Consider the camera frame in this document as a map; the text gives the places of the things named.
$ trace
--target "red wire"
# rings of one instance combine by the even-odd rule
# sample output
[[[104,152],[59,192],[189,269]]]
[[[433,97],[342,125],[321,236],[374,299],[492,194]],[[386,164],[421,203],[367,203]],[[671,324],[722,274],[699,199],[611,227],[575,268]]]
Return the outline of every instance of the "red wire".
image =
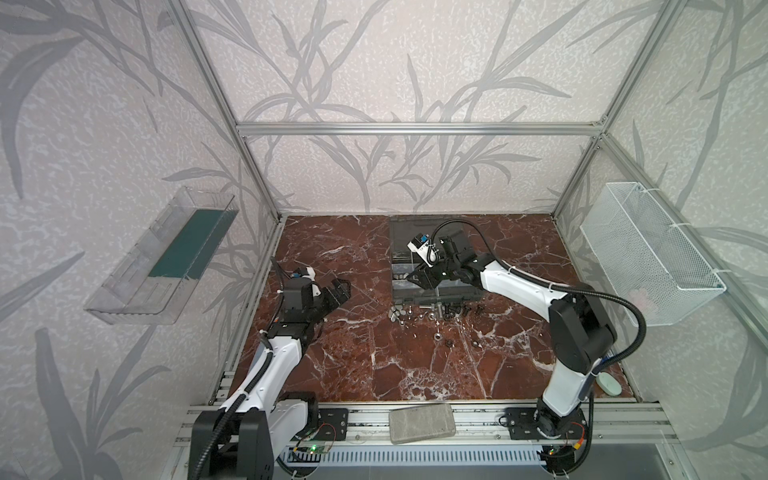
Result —
[[[581,423],[576,423],[576,422],[571,422],[571,423],[573,423],[574,425],[578,425],[578,426],[580,426],[580,427],[581,427],[581,438],[580,438],[580,439],[578,440],[578,442],[576,442],[576,443],[580,443],[580,442],[583,442],[583,441],[584,441],[584,434],[586,433],[586,430],[584,429],[584,426],[583,426]]]

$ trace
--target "white soap bar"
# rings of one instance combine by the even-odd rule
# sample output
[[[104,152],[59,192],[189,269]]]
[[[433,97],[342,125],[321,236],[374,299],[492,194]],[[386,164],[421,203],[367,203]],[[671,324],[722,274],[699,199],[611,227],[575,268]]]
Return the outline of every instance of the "white soap bar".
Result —
[[[598,385],[610,396],[621,395],[621,384],[616,381],[610,373],[600,372],[598,374]]]

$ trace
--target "green foam insert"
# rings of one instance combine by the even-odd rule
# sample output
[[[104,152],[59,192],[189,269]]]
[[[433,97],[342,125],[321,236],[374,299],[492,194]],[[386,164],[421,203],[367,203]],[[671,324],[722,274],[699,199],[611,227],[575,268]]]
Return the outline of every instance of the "green foam insert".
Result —
[[[195,210],[149,276],[199,280],[236,215],[236,211]]]

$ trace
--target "black cable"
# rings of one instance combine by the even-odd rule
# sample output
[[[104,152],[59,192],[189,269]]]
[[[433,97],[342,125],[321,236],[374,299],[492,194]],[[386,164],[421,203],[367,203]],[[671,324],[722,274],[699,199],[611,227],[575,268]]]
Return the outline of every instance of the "black cable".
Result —
[[[280,299],[277,301],[277,307],[275,308],[275,312],[272,314],[272,319],[270,322],[266,325],[267,328],[277,319],[277,316],[280,314],[280,310],[283,308],[283,301],[285,300],[285,295],[283,295],[283,291],[285,290],[285,283],[283,282],[283,276],[286,278],[288,277],[288,274],[283,270],[283,268],[280,266],[280,264],[277,262],[275,257],[271,257],[270,260],[272,261],[272,264],[275,267],[275,273],[277,273],[277,282],[280,285]]]
[[[493,260],[496,260],[499,265],[505,267],[509,271],[509,273],[519,276],[523,280],[527,280],[539,286],[545,286],[547,288],[551,288],[552,290],[555,290],[558,292],[596,296],[597,298],[610,300],[611,302],[615,302],[615,303],[618,303],[619,305],[622,305],[623,307],[627,308],[627,310],[632,312],[632,315],[634,315],[635,319],[637,319],[637,335],[635,336],[634,341],[626,349],[622,350],[618,354],[612,356],[610,359],[607,359],[603,361],[600,365],[596,366],[592,370],[592,375],[596,376],[599,372],[603,371],[604,369],[606,369],[611,365],[614,365],[615,363],[620,362],[621,360],[626,359],[629,355],[631,355],[638,348],[640,348],[640,345],[645,340],[647,325],[645,323],[645,317],[643,316],[643,313],[632,302],[629,302],[628,300],[625,300],[620,296],[616,296],[611,293],[597,292],[595,290],[583,290],[580,288],[574,288],[572,286],[562,286],[562,285],[549,283],[546,280],[542,280],[540,278],[537,278],[536,276],[532,276],[527,274],[526,272],[517,270],[513,268],[511,265],[509,265],[509,263],[500,259],[496,255],[496,252],[491,247],[491,244],[488,242],[488,239],[485,238],[485,235],[483,234],[482,231],[480,231],[477,225],[463,218],[453,218],[451,220],[446,220],[445,222],[439,224],[437,228],[435,228],[435,230],[432,232],[432,244],[430,245],[430,247],[434,245],[435,238],[437,237],[438,231],[440,231],[440,229],[442,229],[443,227],[451,223],[463,223],[465,225],[469,225],[470,227],[474,228],[475,231],[480,235],[480,238],[482,238],[483,243],[485,243],[485,247],[488,248],[488,252],[491,254],[491,257],[493,257]]]
[[[266,359],[264,360],[264,363],[261,365],[261,368],[256,373],[256,375],[251,379],[250,382],[248,382],[248,385],[246,385],[246,387],[244,388],[246,393],[250,393],[250,391],[256,387],[257,383],[259,382],[259,380],[261,380],[261,377],[264,376],[266,369],[269,368],[270,363],[272,362],[272,357],[273,357],[272,344],[270,343],[269,339],[267,339],[266,336],[261,337],[261,343],[267,348]],[[208,461],[208,458],[210,457],[211,452],[218,446],[219,439],[224,433],[224,429],[229,424],[229,421],[232,419],[232,415],[235,414],[235,412],[240,407],[240,405],[245,401],[246,398],[248,398],[248,395],[246,395],[246,393],[239,394],[235,399],[235,401],[232,402],[232,405],[230,405],[230,408],[228,408],[227,411],[224,412],[224,415],[221,417],[221,420],[219,420],[219,423],[216,425],[216,428],[214,429],[213,433],[211,433],[210,439],[208,440],[208,443],[205,445],[203,452],[200,454],[200,457],[197,459],[197,462],[195,462],[195,465],[192,468],[192,474],[191,474],[192,480],[199,480],[200,475],[202,475],[203,473],[203,467],[205,466],[205,462]]]
[[[587,455],[589,454],[589,450],[592,446],[592,431],[594,430],[594,389],[592,389],[589,392],[589,423],[587,425],[587,437],[584,439],[584,451],[581,453],[579,458],[576,459],[576,462],[565,471],[565,475],[571,474],[576,468],[581,467],[581,464],[584,463],[584,460],[587,459]]]

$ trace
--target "clear plastic tray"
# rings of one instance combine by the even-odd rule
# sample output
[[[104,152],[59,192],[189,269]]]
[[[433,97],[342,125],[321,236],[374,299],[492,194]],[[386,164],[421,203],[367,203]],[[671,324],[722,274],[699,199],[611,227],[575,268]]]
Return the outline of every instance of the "clear plastic tray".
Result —
[[[110,324],[175,323],[239,211],[233,200],[179,189],[85,310]]]

